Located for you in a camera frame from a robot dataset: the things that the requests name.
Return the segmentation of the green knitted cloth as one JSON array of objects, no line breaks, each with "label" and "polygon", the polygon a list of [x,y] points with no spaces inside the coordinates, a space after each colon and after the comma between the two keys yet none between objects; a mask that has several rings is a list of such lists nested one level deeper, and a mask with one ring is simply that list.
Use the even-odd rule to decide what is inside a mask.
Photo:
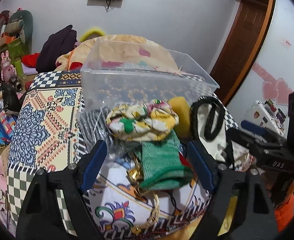
[{"label": "green knitted cloth", "polygon": [[180,140],[175,131],[161,141],[142,142],[135,150],[143,171],[142,191],[168,191],[191,182],[193,170],[180,160]]}]

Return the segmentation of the colourful patterned bed cover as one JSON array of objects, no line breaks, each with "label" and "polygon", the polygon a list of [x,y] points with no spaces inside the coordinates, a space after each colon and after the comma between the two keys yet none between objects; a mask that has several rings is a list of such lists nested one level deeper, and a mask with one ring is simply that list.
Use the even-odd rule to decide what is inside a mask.
[{"label": "colourful patterned bed cover", "polygon": [[[48,72],[35,77],[24,100],[12,136],[7,189],[11,217],[18,220],[32,178],[39,168],[63,170],[87,149],[76,122],[84,108],[81,75]],[[193,178],[180,189],[160,194],[158,223],[139,235],[131,227],[142,224],[152,211],[151,197],[136,196],[126,172],[135,164],[133,153],[107,158],[93,187],[84,195],[88,211],[106,239],[155,239],[182,231],[191,236],[210,197]]]}]

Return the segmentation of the colourful pencil case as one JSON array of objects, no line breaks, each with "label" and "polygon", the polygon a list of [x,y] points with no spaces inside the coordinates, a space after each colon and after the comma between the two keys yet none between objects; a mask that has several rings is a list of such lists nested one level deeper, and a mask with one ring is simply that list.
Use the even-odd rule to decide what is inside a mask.
[{"label": "colourful pencil case", "polygon": [[0,132],[3,134],[3,138],[7,140],[12,139],[16,126],[16,120],[16,116],[7,114],[4,110],[0,111]]}]

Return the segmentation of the yellow sponge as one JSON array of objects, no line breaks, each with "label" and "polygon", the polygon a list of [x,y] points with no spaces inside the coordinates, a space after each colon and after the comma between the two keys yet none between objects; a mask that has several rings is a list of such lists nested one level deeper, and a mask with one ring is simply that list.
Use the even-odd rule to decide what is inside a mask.
[{"label": "yellow sponge", "polygon": [[191,137],[190,106],[185,97],[178,96],[168,101],[172,110],[178,115],[179,123],[174,127],[179,139],[189,139]]}]

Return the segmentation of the grey green plush toy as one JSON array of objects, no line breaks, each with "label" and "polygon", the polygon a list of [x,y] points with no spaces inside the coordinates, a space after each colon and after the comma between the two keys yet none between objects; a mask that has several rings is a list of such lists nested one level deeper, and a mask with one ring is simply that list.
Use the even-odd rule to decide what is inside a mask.
[{"label": "grey green plush toy", "polygon": [[5,33],[10,36],[19,36],[23,44],[29,44],[33,34],[33,16],[27,10],[13,13],[5,26]]}]

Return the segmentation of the yellow plush headband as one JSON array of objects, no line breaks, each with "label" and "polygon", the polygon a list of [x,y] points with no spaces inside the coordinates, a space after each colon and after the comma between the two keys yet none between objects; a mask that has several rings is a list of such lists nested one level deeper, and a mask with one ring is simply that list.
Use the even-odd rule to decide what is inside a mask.
[{"label": "yellow plush headband", "polygon": [[92,27],[91,29],[88,29],[85,31],[81,37],[78,39],[79,42],[84,42],[86,40],[91,39],[92,37],[100,37],[100,36],[106,36],[106,33],[101,29],[100,27]]}]

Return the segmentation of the red cloth on floor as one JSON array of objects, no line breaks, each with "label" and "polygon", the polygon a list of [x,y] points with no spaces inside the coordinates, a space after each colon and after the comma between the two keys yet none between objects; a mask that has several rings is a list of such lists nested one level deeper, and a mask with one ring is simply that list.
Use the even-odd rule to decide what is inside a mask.
[{"label": "red cloth on floor", "polygon": [[40,53],[24,55],[21,58],[21,62],[28,68],[36,68],[37,59],[39,58],[39,56],[40,56]]}]

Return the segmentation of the floral patterned fabric bundle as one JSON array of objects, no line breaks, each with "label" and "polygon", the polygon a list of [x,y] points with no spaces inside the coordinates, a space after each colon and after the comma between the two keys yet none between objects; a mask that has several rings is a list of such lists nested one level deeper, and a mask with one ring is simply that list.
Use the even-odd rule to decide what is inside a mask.
[{"label": "floral patterned fabric bundle", "polygon": [[119,105],[106,117],[112,135],[127,142],[162,141],[178,124],[178,114],[167,102],[157,99],[136,105]]}]

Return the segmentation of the green cardboard box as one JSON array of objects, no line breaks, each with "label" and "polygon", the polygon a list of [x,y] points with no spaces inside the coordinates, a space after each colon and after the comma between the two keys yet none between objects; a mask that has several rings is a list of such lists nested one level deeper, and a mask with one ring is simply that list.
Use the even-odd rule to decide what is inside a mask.
[{"label": "green cardboard box", "polygon": [[20,38],[16,38],[11,41],[9,44],[4,44],[0,47],[0,74],[1,74],[1,53],[5,51],[9,52],[11,58],[11,63],[14,64],[14,60],[18,57],[28,55],[30,53],[30,47],[27,44],[24,44]]}]

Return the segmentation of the beige plush blanket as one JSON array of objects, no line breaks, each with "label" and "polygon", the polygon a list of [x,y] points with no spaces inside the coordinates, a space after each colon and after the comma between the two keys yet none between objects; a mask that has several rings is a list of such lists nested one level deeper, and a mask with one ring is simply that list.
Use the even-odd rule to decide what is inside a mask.
[{"label": "beige plush blanket", "polygon": [[81,42],[72,51],[57,58],[55,70],[81,68],[89,56],[101,60],[104,67],[134,63],[159,72],[180,72],[167,49],[135,35],[106,35]]}]

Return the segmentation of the brown wooden door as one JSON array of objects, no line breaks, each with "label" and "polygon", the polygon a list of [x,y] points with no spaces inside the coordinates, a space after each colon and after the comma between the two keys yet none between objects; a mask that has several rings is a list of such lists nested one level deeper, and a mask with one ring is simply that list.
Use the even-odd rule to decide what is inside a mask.
[{"label": "brown wooden door", "polygon": [[275,0],[240,0],[234,22],[210,73],[227,105],[249,73],[270,25]]}]

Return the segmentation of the clear plastic storage bin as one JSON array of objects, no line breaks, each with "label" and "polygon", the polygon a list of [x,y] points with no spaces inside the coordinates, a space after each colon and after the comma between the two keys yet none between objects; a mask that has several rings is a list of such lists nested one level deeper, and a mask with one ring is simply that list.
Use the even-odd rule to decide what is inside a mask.
[{"label": "clear plastic storage bin", "polygon": [[179,73],[159,72],[134,63],[104,67],[101,60],[89,56],[80,69],[85,106],[114,108],[152,99],[167,101],[176,96],[185,97],[192,104],[202,96],[211,96],[219,88],[191,56],[167,50],[178,65]]}]

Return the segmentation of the pink rabbit toy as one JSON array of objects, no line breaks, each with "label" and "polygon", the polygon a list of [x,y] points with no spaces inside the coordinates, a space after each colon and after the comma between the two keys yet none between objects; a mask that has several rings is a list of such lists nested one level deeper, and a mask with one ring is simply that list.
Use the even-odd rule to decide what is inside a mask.
[{"label": "pink rabbit toy", "polygon": [[1,79],[2,81],[9,83],[12,77],[17,77],[16,70],[11,64],[9,51],[1,53]]}]

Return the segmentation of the white pouch with black cord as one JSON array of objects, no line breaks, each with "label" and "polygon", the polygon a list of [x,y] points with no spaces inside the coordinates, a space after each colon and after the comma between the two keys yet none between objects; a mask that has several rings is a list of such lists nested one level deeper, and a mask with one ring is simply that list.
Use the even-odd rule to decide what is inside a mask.
[{"label": "white pouch with black cord", "polygon": [[251,165],[249,150],[227,137],[226,110],[220,101],[204,96],[191,105],[191,136],[201,142],[215,161],[245,172]]}]

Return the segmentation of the dark purple garment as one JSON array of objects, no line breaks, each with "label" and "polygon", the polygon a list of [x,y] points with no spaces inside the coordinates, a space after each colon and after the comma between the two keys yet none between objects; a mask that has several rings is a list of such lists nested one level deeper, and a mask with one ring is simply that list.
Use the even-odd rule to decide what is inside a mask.
[{"label": "dark purple garment", "polygon": [[36,70],[38,73],[54,71],[57,67],[56,60],[74,49],[77,41],[77,32],[73,26],[67,25],[48,37],[36,61]]}]

